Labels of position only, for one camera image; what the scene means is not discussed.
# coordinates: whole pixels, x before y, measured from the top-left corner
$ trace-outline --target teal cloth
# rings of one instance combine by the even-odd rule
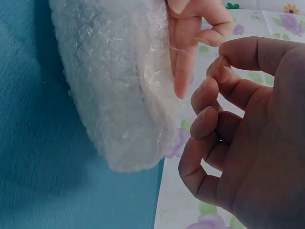
[[[110,171],[62,71],[48,0],[1,0],[0,229],[152,229],[163,164]]]

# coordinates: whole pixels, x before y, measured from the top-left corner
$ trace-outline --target floral tablecloth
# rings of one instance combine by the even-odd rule
[[[227,6],[244,6],[246,1],[231,1]],[[267,1],[253,1],[256,5],[262,5],[268,8]],[[305,10],[303,0],[291,1],[293,4],[301,6],[299,11],[291,5],[289,8],[295,13],[301,13],[301,9]],[[288,41],[305,42],[305,16],[296,15],[284,12],[271,12],[263,10],[232,10],[234,16],[235,28],[231,39],[261,36],[274,39],[282,39]],[[203,29],[211,26],[203,20]],[[191,94],[196,87],[205,78],[205,72],[210,63],[218,57],[218,49],[208,47],[206,45],[199,46],[199,54],[197,65],[194,72],[194,78],[191,84],[191,90],[186,98],[190,100]],[[263,72],[242,71],[236,70],[243,78],[256,81],[258,83],[273,86],[274,77]],[[221,96],[219,103],[224,110],[229,110],[240,116],[243,116],[243,111],[234,105],[226,102]],[[225,210],[201,203],[196,200],[186,189],[178,174],[178,163],[182,154],[184,145],[190,137],[189,129],[194,113],[190,109],[190,116],[181,118],[179,128],[179,136],[176,139],[175,145],[169,151],[163,169],[163,177],[160,187],[158,206],[156,211],[154,229],[244,229],[244,226],[231,214]],[[207,164],[203,167],[209,174],[220,176],[221,173]]]

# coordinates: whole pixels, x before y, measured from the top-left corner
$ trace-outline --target hand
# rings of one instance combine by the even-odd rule
[[[235,214],[249,229],[305,225],[305,45],[265,38],[226,42],[193,94],[198,114],[179,164],[201,201]],[[273,89],[242,80],[230,67],[264,71]],[[218,93],[245,111],[222,111]],[[222,171],[207,175],[202,158]]]
[[[219,46],[233,30],[233,18],[220,0],[167,0],[174,90],[184,98],[193,76],[198,42]],[[213,28],[201,30],[202,17]]]

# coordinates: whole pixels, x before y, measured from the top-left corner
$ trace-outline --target yellow flower print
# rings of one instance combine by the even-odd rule
[[[287,6],[284,6],[284,13],[294,13],[298,14],[299,10],[296,8],[295,5],[288,4]]]

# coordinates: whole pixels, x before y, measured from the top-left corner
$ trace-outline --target bubble wrap roll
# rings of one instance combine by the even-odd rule
[[[176,136],[164,0],[50,0],[66,80],[109,166],[155,166]]]

